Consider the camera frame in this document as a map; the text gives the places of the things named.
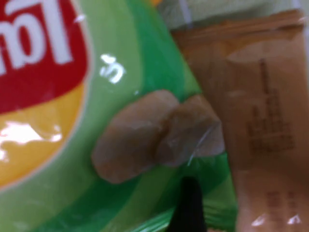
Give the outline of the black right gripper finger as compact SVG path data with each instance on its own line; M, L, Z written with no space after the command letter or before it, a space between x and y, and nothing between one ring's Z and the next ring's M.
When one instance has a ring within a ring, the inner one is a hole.
M181 194L170 220L171 232L206 232L202 191L196 178L186 176L181 181Z

